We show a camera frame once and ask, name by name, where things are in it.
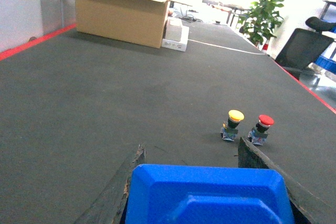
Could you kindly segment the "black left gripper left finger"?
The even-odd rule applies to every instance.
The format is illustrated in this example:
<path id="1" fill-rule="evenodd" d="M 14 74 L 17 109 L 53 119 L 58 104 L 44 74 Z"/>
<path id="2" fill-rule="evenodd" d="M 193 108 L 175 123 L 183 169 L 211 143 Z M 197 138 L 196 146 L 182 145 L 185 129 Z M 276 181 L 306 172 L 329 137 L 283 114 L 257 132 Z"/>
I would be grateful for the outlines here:
<path id="1" fill-rule="evenodd" d="M 103 191 L 75 223 L 125 223 L 132 172 L 145 163 L 145 145 L 140 144 L 125 158 Z"/>

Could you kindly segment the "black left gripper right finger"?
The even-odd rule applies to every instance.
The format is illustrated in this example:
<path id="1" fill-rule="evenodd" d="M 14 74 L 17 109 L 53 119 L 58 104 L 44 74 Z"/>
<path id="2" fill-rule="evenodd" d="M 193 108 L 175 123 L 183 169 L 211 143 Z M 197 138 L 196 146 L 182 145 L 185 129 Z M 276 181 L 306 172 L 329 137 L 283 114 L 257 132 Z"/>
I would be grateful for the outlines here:
<path id="1" fill-rule="evenodd" d="M 280 173 L 295 223 L 335 223 L 335 209 L 304 188 L 245 137 L 238 144 L 238 167 L 273 169 Z"/>

